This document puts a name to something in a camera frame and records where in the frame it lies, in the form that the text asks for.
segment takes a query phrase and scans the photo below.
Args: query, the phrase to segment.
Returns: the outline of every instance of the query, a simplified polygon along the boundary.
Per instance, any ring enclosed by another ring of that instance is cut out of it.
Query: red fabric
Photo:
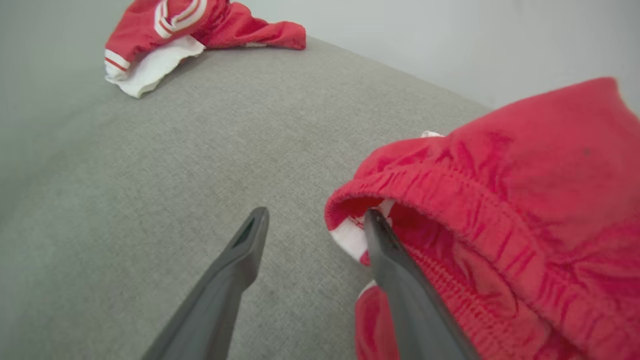
[[[162,11],[158,19],[156,11]],[[164,38],[156,24],[171,35]],[[251,11],[240,3],[230,4],[228,0],[135,0],[122,15],[107,41],[106,49],[132,62],[137,54],[147,53],[184,35],[192,35],[210,48],[235,47],[249,42],[298,50],[306,46],[305,28],[302,26],[293,22],[269,24],[255,19]]]
[[[326,223],[394,199],[393,230],[484,359],[640,359],[639,156],[640,122],[596,79],[374,151]],[[383,296],[356,305],[359,359],[397,358]]]

